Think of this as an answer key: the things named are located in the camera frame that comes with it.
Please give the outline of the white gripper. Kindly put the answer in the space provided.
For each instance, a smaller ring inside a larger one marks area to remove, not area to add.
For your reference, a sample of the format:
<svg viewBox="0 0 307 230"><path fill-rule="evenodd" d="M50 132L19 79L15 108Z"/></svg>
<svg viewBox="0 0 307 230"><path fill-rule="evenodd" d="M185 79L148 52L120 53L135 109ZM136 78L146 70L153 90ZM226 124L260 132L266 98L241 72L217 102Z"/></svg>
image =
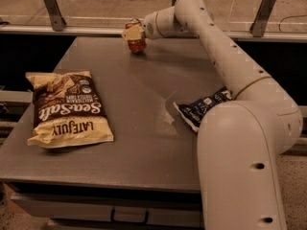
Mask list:
<svg viewBox="0 0 307 230"><path fill-rule="evenodd" d="M122 31L122 38L130 41L144 39L145 36L149 39L158 39L176 35L179 32L179 23L175 17L175 8L170 7L146 15L142 26L140 24L131 25Z"/></svg>

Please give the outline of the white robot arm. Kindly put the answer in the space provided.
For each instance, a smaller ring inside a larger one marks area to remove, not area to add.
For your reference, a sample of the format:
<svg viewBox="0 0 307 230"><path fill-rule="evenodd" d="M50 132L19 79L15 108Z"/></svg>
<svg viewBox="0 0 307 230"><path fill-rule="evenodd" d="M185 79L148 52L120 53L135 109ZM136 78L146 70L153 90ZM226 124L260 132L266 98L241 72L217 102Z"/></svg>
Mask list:
<svg viewBox="0 0 307 230"><path fill-rule="evenodd" d="M232 99L210 109L198 131L205 230L287 230L276 157L299 138L303 118L279 83L213 21L203 0L177 0L132 21L126 41L190 32Z"/></svg>

